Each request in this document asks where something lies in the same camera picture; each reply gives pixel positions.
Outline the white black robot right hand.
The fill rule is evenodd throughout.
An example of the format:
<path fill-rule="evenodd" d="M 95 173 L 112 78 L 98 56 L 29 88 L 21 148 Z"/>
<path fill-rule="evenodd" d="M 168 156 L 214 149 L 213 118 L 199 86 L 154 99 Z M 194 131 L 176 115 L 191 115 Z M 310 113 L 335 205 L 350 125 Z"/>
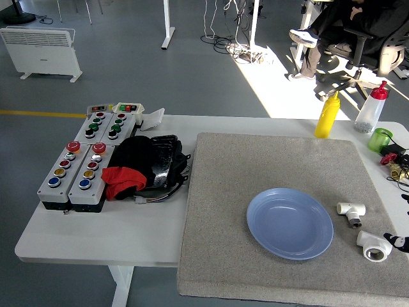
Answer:
<path fill-rule="evenodd" d="M 396 249 L 409 253 L 408 237 L 399 237 L 390 233 L 384 233 L 383 237 Z"/>

